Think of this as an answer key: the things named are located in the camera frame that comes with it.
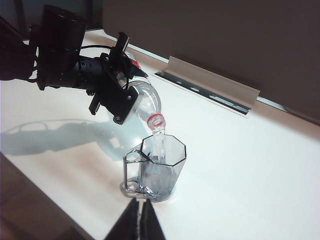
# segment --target wooden floor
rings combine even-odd
[[[2,153],[0,157],[1,240],[93,239]]]

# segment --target gray wall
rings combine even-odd
[[[57,6],[77,13],[85,18],[88,16],[88,4],[92,3],[92,22],[88,25],[89,29],[102,27],[102,6],[103,0],[0,0],[0,15],[10,24],[20,31],[16,6],[21,4],[25,15],[25,29],[32,24],[41,22],[43,6],[45,4]]]
[[[319,0],[104,0],[103,28],[320,122]]]

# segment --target table surface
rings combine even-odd
[[[114,46],[102,30],[83,45]],[[187,160],[169,200],[154,203],[168,240],[320,239],[320,127],[256,101],[240,116],[152,74],[166,63],[129,49],[158,91],[166,132]],[[102,48],[81,50],[97,57]],[[105,238],[130,199],[123,154],[151,134],[124,125],[84,90],[1,82],[1,151],[94,239]]]

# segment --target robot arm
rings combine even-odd
[[[114,115],[113,121],[121,125],[138,92],[128,84],[122,88],[117,74],[123,73],[127,83],[133,76],[148,75],[125,53],[130,39],[124,32],[119,33],[115,46],[98,46],[109,48],[109,54],[101,53],[94,58],[81,56],[80,49],[86,48],[81,47],[85,30],[86,21],[82,17],[45,5],[41,25],[31,26],[29,45],[26,45],[19,33],[0,18],[0,80],[36,82],[40,90],[45,87],[86,90],[93,96],[89,106],[91,114],[95,115],[102,105]],[[29,79],[34,70],[37,70],[36,79]]]

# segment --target plastic bottle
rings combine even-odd
[[[126,84],[123,78],[119,83],[123,86]],[[138,98],[132,108],[132,113],[135,113],[141,120],[146,122],[153,134],[164,134],[166,120],[161,114],[161,101],[156,89],[147,79],[142,80],[139,77],[134,77],[129,82],[129,87],[131,86],[138,92]]]

